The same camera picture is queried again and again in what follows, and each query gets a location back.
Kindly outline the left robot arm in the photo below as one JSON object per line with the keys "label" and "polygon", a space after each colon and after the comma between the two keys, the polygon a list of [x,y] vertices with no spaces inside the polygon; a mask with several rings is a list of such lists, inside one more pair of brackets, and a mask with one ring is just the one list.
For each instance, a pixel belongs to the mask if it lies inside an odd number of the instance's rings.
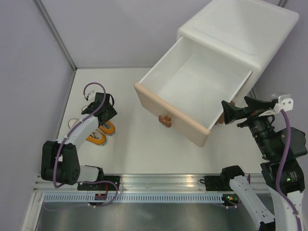
{"label": "left robot arm", "polygon": [[82,110],[80,119],[65,136],[43,144],[40,173],[43,180],[53,182],[56,188],[84,181],[96,191],[104,187],[103,169],[81,165],[77,152],[84,141],[94,140],[94,132],[99,133],[99,145],[105,143],[107,134],[114,134],[115,127],[110,123],[117,115],[114,104],[111,94],[96,93],[94,101]]}

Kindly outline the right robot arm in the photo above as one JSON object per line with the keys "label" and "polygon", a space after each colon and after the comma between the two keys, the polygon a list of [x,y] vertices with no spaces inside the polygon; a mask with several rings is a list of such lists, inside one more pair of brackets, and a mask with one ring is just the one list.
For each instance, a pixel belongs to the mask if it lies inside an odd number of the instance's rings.
{"label": "right robot arm", "polygon": [[258,231],[302,231],[302,202],[305,190],[304,173],[297,158],[307,155],[306,135],[290,125],[287,112],[294,101],[289,94],[280,94],[271,101],[245,96],[246,107],[222,101],[224,123],[242,120],[237,127],[248,127],[265,160],[261,173],[272,197],[274,213],[264,206],[251,189],[239,166],[222,169],[220,185],[233,190],[246,208]]}

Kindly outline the bear head drawer knob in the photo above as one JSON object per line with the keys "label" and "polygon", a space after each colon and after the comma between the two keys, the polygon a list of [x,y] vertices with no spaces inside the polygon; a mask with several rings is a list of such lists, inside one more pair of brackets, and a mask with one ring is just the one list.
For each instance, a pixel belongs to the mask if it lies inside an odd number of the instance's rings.
{"label": "bear head drawer knob", "polygon": [[172,124],[171,124],[171,118],[168,117],[168,116],[162,116],[162,115],[160,115],[160,116],[158,117],[158,120],[159,120],[159,122],[160,122],[163,126],[165,126],[166,128],[170,128],[170,127],[172,126]]}

